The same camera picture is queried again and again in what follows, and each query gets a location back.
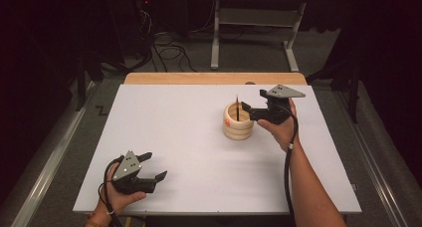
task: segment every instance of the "person's arm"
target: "person's arm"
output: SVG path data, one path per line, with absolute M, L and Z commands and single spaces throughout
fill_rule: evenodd
M 114 186 L 109 182 L 111 176 L 114 173 L 114 170 L 118 167 L 118 163 L 114 164 L 108 172 L 107 180 L 107 192 L 108 199 L 116 215 L 121 214 L 124 208 L 136 201 L 139 201 L 146 197 L 144 192 L 135 192 L 130 195 L 125 195 L 118 193 Z M 105 199 L 105 192 L 102 189 L 101 192 L 102 199 Z M 89 219 L 87 220 L 86 227 L 106 227 L 111 221 L 111 217 L 107 214 L 106 205 L 99 199 L 96 209 L 92 214 L 90 214 Z
M 296 116 L 296 107 L 290 100 L 291 110 Z M 283 151 L 287 151 L 293 135 L 294 122 L 290 117 L 275 125 L 264 119 L 258 125 L 269 131 Z M 294 141 L 290 163 L 293 208 L 298 227 L 302 226 L 345 226 L 344 220 L 317 178 L 302 148 L 299 135 Z

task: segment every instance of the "cable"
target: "cable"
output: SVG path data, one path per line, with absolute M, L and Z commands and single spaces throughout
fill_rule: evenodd
M 208 16 L 207 22 L 202 26 L 202 28 L 199 28 L 199 29 L 193 30 L 193 31 L 189 31 L 189 33 L 193 34 L 193 33 L 200 32 L 200 31 L 203 31 L 203 30 L 206 30 L 206 29 L 212 27 L 214 24 L 211 24 L 209 26 L 208 26 L 208 24 L 210 23 L 210 21 L 212 19 L 212 15 L 214 14 L 214 9 L 215 9 L 215 0 L 212 2 L 210 15 Z
M 188 67 L 191 71 L 193 72 L 198 72 L 195 69 L 193 69 L 192 64 L 190 63 L 190 59 L 187 56 L 186 50 L 179 45 L 173 45 L 174 42 L 174 37 L 172 35 L 170 35 L 167 32 L 162 32 L 162 33 L 157 33 L 154 35 L 154 43 L 153 43 L 153 48 L 155 50 L 155 53 L 157 54 L 158 58 L 161 61 L 162 66 L 164 67 L 165 72 L 168 72 L 167 66 L 165 65 L 165 60 L 175 60 L 176 58 L 180 57 L 179 60 L 179 68 L 181 72 L 185 72 L 182 68 L 182 61 L 183 59 L 186 59 L 188 62 Z M 157 44 L 156 40 L 158 40 L 161 37 L 169 37 L 170 41 L 165 42 L 165 43 L 161 43 L 161 44 Z M 164 53 L 168 52 L 168 51 L 176 51 L 176 54 L 172 54 L 170 57 L 165 57 Z
M 150 34 L 150 31 L 151 31 L 151 27 L 152 27 L 152 19 L 149 16 L 148 13 L 141 10 L 141 8 L 136 5 L 135 0 L 132 0 L 132 3 L 133 3 L 133 7 L 135 8 L 135 12 L 136 12 L 135 13 L 135 18 L 136 18 L 135 20 L 136 20 L 136 23 L 137 23 L 137 29 L 139 30 L 139 34 L 140 34 L 140 38 L 139 38 L 139 40 L 141 42 L 141 45 L 140 45 L 141 51 L 140 52 L 144 53 L 144 57 L 139 63 L 133 65 L 132 67 L 127 67 L 125 64 L 122 64 L 120 62 L 112 61 L 112 60 L 108 59 L 107 57 L 105 57 L 101 54 L 92 52 L 93 54 L 98 56 L 101 60 L 104 60 L 105 63 L 111 65 L 114 68 L 114 69 L 110 69 L 110 68 L 102 66 L 102 69 L 104 71 L 114 73 L 114 74 L 123 73 L 123 74 L 127 75 L 127 74 L 133 72 L 135 69 L 138 69 L 138 68 L 144 66 L 146 63 L 148 63 L 152 59 L 152 52 L 150 50 L 150 44 L 149 44 L 150 40 L 148 39 L 148 36 Z
M 299 131 L 299 122 L 298 119 L 292 114 L 291 111 L 287 110 L 286 108 L 280 106 L 280 105 L 276 105 L 277 107 L 279 107 L 280 109 L 282 109 L 284 112 L 286 112 L 289 116 L 292 117 L 293 121 L 294 121 L 294 129 L 293 129 L 293 134 L 292 134 L 292 139 L 289 143 L 289 148 L 288 151 L 286 153 L 286 160 L 285 160 L 285 173 L 284 173 L 284 178 L 285 178 L 285 193 L 286 193 L 286 199 L 288 201 L 288 205 L 289 205 L 289 211 L 291 213 L 291 217 L 293 218 L 294 222 L 295 221 L 295 211 L 293 208 L 293 203 L 292 203 L 292 196 L 290 193 L 290 184 L 289 184 L 289 174 L 290 174 L 290 162 L 291 162 L 291 158 L 292 158 L 292 151 L 293 151 L 293 147 L 294 147 L 294 142 L 295 142 L 295 138 L 298 135 L 298 131 Z
M 112 162 L 109 163 L 109 165 L 106 167 L 105 169 L 105 176 L 104 176 L 104 181 L 103 183 L 100 185 L 99 187 L 99 196 L 100 196 L 100 200 L 102 201 L 102 203 L 105 205 L 106 209 L 107 209 L 107 214 L 111 217 L 111 223 L 109 226 L 115 226 L 115 227 L 122 227 L 121 223 L 118 221 L 117 215 L 115 214 L 114 210 L 112 209 L 111 203 L 109 202 L 108 199 L 108 191 L 107 191 L 107 184 L 110 182 L 109 180 L 107 180 L 107 176 L 108 176 L 108 171 L 109 169 L 118 162 L 121 162 L 124 159 L 124 156 L 121 156 L 119 158 L 114 159 Z M 102 198 L 101 195 L 101 190 L 105 191 L 105 199 Z

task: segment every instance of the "dark curtain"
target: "dark curtain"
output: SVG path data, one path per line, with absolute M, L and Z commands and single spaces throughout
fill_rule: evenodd
M 323 33 L 343 28 L 353 10 L 361 6 L 358 0 L 311 0 L 307 3 L 300 30 L 317 29 Z
M 342 28 L 324 78 L 343 81 L 358 68 L 370 98 L 408 167 L 422 184 L 422 0 L 357 2 Z
M 60 0 L 0 0 L 1 203 L 72 94 L 75 60 Z

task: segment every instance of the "white table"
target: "white table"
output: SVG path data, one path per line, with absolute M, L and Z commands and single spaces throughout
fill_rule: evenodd
M 106 166 L 133 150 L 153 153 L 139 177 L 168 173 L 154 193 L 128 206 L 125 214 L 287 214 L 285 154 L 273 137 L 256 124 L 242 141 L 227 138 L 222 130 L 228 103 L 238 96 L 264 108 L 259 89 L 273 86 L 120 86 L 74 211 L 94 210 Z M 289 87 L 307 95 L 295 99 L 301 141 L 321 183 L 340 213 L 361 212 L 312 87 Z

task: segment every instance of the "hand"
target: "hand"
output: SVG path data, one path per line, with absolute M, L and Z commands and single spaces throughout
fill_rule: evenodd
M 135 192 L 129 195 L 121 194 L 117 192 L 111 184 L 111 177 L 114 173 L 115 169 L 118 167 L 118 163 L 115 163 L 111 166 L 109 169 L 108 175 L 107 175 L 107 183 L 106 183 L 106 189 L 108 193 L 108 200 L 111 204 L 112 209 L 114 210 L 114 213 L 116 215 L 121 214 L 123 212 L 124 208 L 132 204 L 136 201 L 139 201 L 141 199 L 144 199 L 146 197 L 146 193 L 144 192 Z M 105 191 L 102 189 L 101 196 L 103 200 L 105 199 Z M 91 214 L 90 219 L 100 224 L 101 226 L 108 226 L 108 223 L 111 221 L 111 217 L 107 214 L 108 211 L 106 209 L 106 205 L 99 199 L 99 203 L 97 204 L 96 209 L 94 210 L 94 213 Z
M 112 186 L 110 182 L 112 178 L 112 174 L 115 172 L 117 167 L 118 167 L 118 163 L 115 163 L 109 169 L 108 176 L 107 176 L 106 189 L 108 193 L 109 203 L 111 204 L 112 209 L 114 210 L 115 214 L 119 215 L 127 205 L 134 203 L 136 201 L 139 201 L 141 199 L 144 199 L 146 197 L 146 193 L 138 191 L 129 195 L 125 195 L 125 194 L 117 192 L 117 190 L 115 190 L 114 186 Z M 102 199 L 105 200 L 104 189 L 102 189 L 101 195 L 102 195 Z
M 292 114 L 296 116 L 296 106 L 292 99 L 289 99 L 289 103 L 291 106 Z M 287 120 L 280 124 L 272 124 L 265 119 L 259 119 L 257 121 L 257 124 L 271 133 L 271 135 L 274 137 L 276 142 L 279 143 L 283 151 L 288 150 L 289 143 L 292 139 L 294 132 L 294 120 L 292 117 L 289 117 Z M 297 134 L 295 138 L 295 144 L 299 143 L 299 135 Z

